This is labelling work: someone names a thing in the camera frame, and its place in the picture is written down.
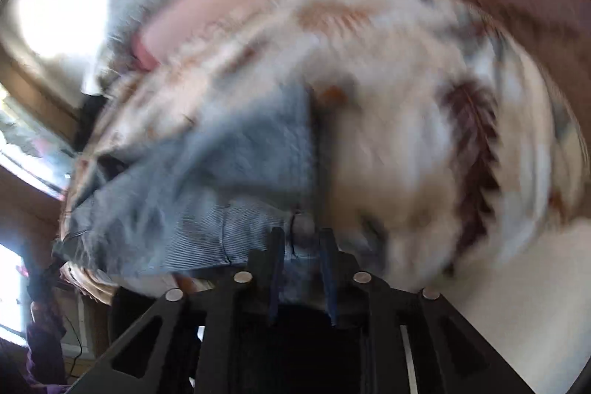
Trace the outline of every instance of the person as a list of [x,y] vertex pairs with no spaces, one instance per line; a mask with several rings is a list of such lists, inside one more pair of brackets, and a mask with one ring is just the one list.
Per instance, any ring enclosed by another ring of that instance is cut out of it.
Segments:
[[66,334],[59,306],[52,297],[31,303],[33,322],[27,325],[26,374],[21,374],[4,349],[0,350],[0,384],[14,394],[63,394],[69,389],[61,338]]

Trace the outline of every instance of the white surface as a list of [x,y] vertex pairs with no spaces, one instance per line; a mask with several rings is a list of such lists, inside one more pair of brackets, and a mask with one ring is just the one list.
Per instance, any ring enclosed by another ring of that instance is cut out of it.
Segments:
[[444,291],[537,394],[564,394],[591,355],[591,221]]

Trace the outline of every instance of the purple cloth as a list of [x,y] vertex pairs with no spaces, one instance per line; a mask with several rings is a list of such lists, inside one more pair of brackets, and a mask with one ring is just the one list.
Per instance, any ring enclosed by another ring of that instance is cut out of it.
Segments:
[[34,322],[27,326],[27,378],[35,394],[61,394],[66,385],[66,367],[60,339]]

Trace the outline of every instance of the metal rivet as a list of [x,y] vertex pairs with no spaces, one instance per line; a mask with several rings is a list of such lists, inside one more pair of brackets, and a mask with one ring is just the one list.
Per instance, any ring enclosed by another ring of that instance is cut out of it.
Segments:
[[182,291],[180,289],[171,289],[166,293],[166,300],[170,302],[177,302],[182,299]]
[[360,284],[367,284],[369,281],[371,281],[371,274],[369,272],[359,271],[355,273],[353,280],[355,282],[359,282]]
[[439,291],[436,291],[433,288],[424,288],[423,297],[425,299],[429,299],[430,301],[434,301],[435,299],[439,298]]
[[241,270],[234,276],[234,281],[239,282],[240,284],[246,284],[247,282],[252,281],[252,274],[247,270]]

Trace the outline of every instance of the cable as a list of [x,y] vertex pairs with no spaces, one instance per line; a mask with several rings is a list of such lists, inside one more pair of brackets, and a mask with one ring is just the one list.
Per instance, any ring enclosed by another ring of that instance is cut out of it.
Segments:
[[76,366],[76,361],[82,355],[82,343],[80,342],[80,339],[78,337],[78,333],[76,332],[76,329],[74,329],[74,325],[72,324],[72,321],[70,319],[68,319],[68,316],[65,314],[64,314],[64,317],[66,318],[66,320],[70,324],[70,327],[72,327],[72,331],[74,331],[74,335],[76,336],[76,340],[78,341],[78,346],[80,346],[80,353],[72,361],[72,368],[70,368],[70,373],[68,374],[68,378],[70,378],[70,377],[72,377],[72,373],[73,373],[74,368]]

